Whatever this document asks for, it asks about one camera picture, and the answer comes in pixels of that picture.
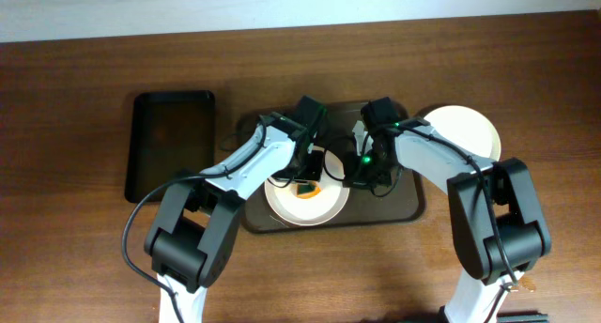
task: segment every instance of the white wall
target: white wall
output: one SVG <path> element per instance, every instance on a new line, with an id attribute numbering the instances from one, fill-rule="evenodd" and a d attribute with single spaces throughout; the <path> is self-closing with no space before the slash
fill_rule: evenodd
<path id="1" fill-rule="evenodd" d="M 591 9 L 601 0 L 0 0 L 0 41 Z"/>

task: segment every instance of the wooden table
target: wooden table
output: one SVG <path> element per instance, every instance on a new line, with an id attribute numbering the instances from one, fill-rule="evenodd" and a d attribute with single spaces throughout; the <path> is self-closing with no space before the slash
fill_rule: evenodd
<path id="1" fill-rule="evenodd" d="M 390 96 L 467 105 L 526 162 L 553 238 L 538 290 L 504 312 L 601 316 L 601 23 L 594 11 L 0 45 L 0 312 L 5 322 L 156 322 L 159 290 L 123 262 L 132 99 L 210 89 L 217 137 L 244 113 Z M 255 236 L 243 229 L 204 319 L 338 321 L 436 312 L 453 294 L 445 195 L 417 223 Z M 132 258 L 149 270 L 144 235 Z"/>

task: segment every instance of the black tray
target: black tray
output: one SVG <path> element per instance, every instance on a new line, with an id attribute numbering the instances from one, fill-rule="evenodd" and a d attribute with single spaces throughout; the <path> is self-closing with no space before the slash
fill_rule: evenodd
<path id="1" fill-rule="evenodd" d="M 316 145 L 324 146 L 333 137 L 343 134 L 352 135 L 352 128 L 361 120 L 360 110 L 367 102 L 347 102 L 327 105 L 329 131 L 324 131 L 318 136 Z M 407 111 L 396 104 L 396 108 L 403 119 L 408 118 Z M 291 111 L 291 107 L 279 109 L 268 109 L 255 111 L 245 115 L 237 125 L 239 145 L 244 144 L 249 138 L 252 130 L 256 128 L 256 120 L 259 115 L 268 115 L 273 111 Z M 352 148 L 352 144 L 334 146 L 331 151 L 338 157 L 341 152 Z M 263 187 L 256 190 L 244 205 L 242 225 L 248 231 L 255 234 L 283 232 L 290 230 L 303 230 L 315 228 L 331 228 L 350 225 L 367 225 L 380 223 L 407 223 L 420 218 L 425 210 L 424 189 L 419 174 L 407 169 L 403 172 L 397 187 L 385 198 L 377 198 L 369 191 L 351 189 L 347 203 L 340 212 L 326 223 L 313 226 L 299 226 L 287 223 L 281 219 L 267 203 Z"/>

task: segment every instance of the black cable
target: black cable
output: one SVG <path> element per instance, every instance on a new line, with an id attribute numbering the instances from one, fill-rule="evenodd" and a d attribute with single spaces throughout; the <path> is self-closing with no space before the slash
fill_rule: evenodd
<path id="1" fill-rule="evenodd" d="M 135 206 L 135 208 L 131 212 L 131 215 L 130 215 L 128 221 L 125 223 L 125 228 L 123 229 L 123 235 L 121 237 L 121 254 L 123 255 L 123 259 L 125 260 L 125 263 L 128 266 L 130 266 L 130 268 L 133 271 L 135 271 L 136 273 L 138 273 L 140 276 L 144 277 L 147 281 L 149 281 L 149 282 L 153 283 L 154 285 L 158 286 L 159 288 L 163 289 L 169 295 L 169 298 L 171 299 L 171 304 L 173 305 L 173 310 L 176 313 L 177 320 L 179 321 L 179 323 L 184 323 L 184 320 L 183 320 L 183 318 L 181 316 L 181 312 L 177 308 L 177 300 L 176 300 L 176 294 L 177 293 L 174 292 L 169 286 L 162 284 L 157 279 L 155 279 L 154 277 L 150 276 L 149 274 L 147 274 L 146 272 L 144 272 L 143 270 L 141 270 L 140 268 L 138 268 L 135 264 L 133 264 L 133 262 L 131 262 L 130 256 L 128 255 L 128 235 L 130 233 L 131 225 L 133 224 L 133 220 L 135 219 L 135 217 L 138 215 L 138 212 L 144 206 L 144 204 L 148 201 L 148 199 L 150 199 L 151 197 L 153 197 L 154 195 L 156 195 L 158 192 L 161 192 L 163 189 L 168 188 L 168 187 L 170 187 L 170 186 L 172 186 L 172 185 L 174 185 L 176 183 L 184 182 L 184 181 L 193 181 L 193 180 L 198 180 L 198 179 L 227 177 L 228 175 L 230 175 L 230 174 L 236 172 L 237 170 L 239 170 L 248 161 L 250 161 L 256 155 L 256 153 L 258 153 L 259 150 L 261 150 L 261 148 L 265 144 L 265 139 L 267 137 L 267 124 L 266 124 L 266 122 L 265 122 L 265 120 L 263 119 L 262 116 L 259 117 L 259 123 L 261 124 L 262 129 L 263 129 L 263 134 L 261 136 L 261 140 L 257 144 L 257 146 L 254 149 L 254 151 L 251 153 L 251 155 L 249 155 L 247 158 L 245 158 L 241 163 L 237 164 L 232 169 L 224 169 L 224 171 L 221 172 L 221 173 L 217 173 L 217 174 L 199 173 L 199 174 L 196 174 L 196 175 L 191 176 L 191 177 L 177 178 L 177 179 L 173 179 L 171 181 L 163 183 L 161 186 L 157 187 L 154 191 L 149 192 L 148 195 L 146 195 Z"/>
<path id="2" fill-rule="evenodd" d="M 374 195 L 375 197 L 379 197 L 379 198 L 384 198 L 386 196 L 388 196 L 391 192 L 394 191 L 394 189 L 396 188 L 396 185 L 398 184 L 398 181 L 401 179 L 401 173 L 403 172 L 403 168 L 401 168 L 400 166 L 396 168 L 396 180 L 393 183 L 393 186 L 384 194 L 382 195 L 377 195 L 376 191 L 374 190 L 374 188 L 370 188 L 370 192 L 372 193 L 372 195 Z"/>
<path id="3" fill-rule="evenodd" d="M 328 165 L 326 164 L 326 154 L 328 153 L 328 151 L 330 150 L 330 147 L 333 146 L 334 144 L 336 144 L 337 142 L 339 142 L 340 140 L 348 140 L 350 142 L 353 143 L 353 145 L 355 146 L 355 150 L 357 149 L 357 146 L 355 145 L 355 138 L 352 136 L 338 136 L 333 138 L 329 144 L 327 144 L 324 148 L 323 148 L 323 160 L 322 160 L 322 166 L 323 166 L 323 170 L 326 172 L 326 174 L 328 175 L 328 177 L 330 177 L 331 179 L 333 179 L 334 181 L 338 181 L 338 182 L 347 182 L 348 178 L 339 178 L 339 177 L 335 177 L 333 176 L 330 171 L 328 170 Z"/>
<path id="4" fill-rule="evenodd" d="M 488 316 L 485 319 L 485 323 L 489 323 L 492 321 L 495 312 L 497 311 L 497 309 L 499 309 L 499 304 L 501 304 L 501 299 L 503 298 L 503 293 L 505 291 L 509 291 L 508 288 L 501 286 L 499 292 L 497 293 L 497 296 L 495 297 L 495 302 L 492 305 L 492 309 L 490 310 Z"/>
<path id="5" fill-rule="evenodd" d="M 290 183 L 292 183 L 293 180 L 294 180 L 294 177 L 291 177 L 284 186 L 278 186 L 278 185 L 276 185 L 275 183 L 271 182 L 271 180 L 269 178 L 267 179 L 267 182 L 269 182 L 270 185 L 273 186 L 273 187 L 275 187 L 275 188 L 286 188 L 286 187 L 288 187 L 290 185 Z"/>
<path id="6" fill-rule="evenodd" d="M 507 252 L 505 252 L 505 248 L 501 241 L 501 233 L 499 232 L 499 227 L 497 226 L 497 218 L 495 216 L 495 210 L 492 207 L 492 199 L 490 197 L 490 192 L 489 192 L 488 188 L 486 187 L 485 176 L 484 176 L 484 174 L 482 174 L 482 170 L 480 169 L 478 164 L 473 160 L 471 155 L 464 153 L 463 150 L 460 149 L 458 146 L 456 146 L 448 141 L 439 139 L 431 134 L 426 134 L 424 132 L 417 131 L 417 130 L 414 130 L 413 128 L 402 126 L 402 125 L 401 126 L 389 125 L 389 127 L 391 129 L 395 129 L 395 130 L 410 131 L 410 132 L 420 135 L 430 141 L 434 141 L 443 146 L 447 146 L 452 151 L 459 154 L 459 156 L 463 160 L 465 160 L 466 163 L 469 164 L 474 169 L 474 171 L 476 172 L 476 175 L 478 176 L 478 180 L 480 181 L 482 191 L 485 195 L 486 208 L 488 210 L 488 218 L 490 219 L 490 225 L 492 226 L 493 236 L 495 237 L 495 241 L 497 242 L 497 247 L 499 249 L 499 254 L 501 255 L 501 261 L 503 262 L 503 265 L 505 266 L 505 269 L 506 269 L 507 273 L 509 274 L 509 277 L 511 277 L 513 285 L 517 285 L 517 277 L 514 274 L 514 270 L 511 267 L 511 264 L 509 263 L 509 258 L 507 257 Z"/>
<path id="7" fill-rule="evenodd" d="M 375 126 L 371 130 L 367 130 L 367 134 L 365 135 L 365 138 L 363 139 L 363 145 L 361 147 L 360 158 L 362 158 L 365 155 L 365 150 L 367 149 L 367 140 L 370 137 L 373 138 L 373 135 L 375 133 L 377 133 L 378 131 L 388 129 L 389 127 L 390 127 L 390 125 L 380 125 L 380 126 Z M 355 171 L 353 173 L 353 178 L 357 177 L 362 169 L 363 169 L 363 164 L 361 162 L 361 159 L 359 159 L 359 161 L 357 162 L 357 168 L 355 169 Z"/>

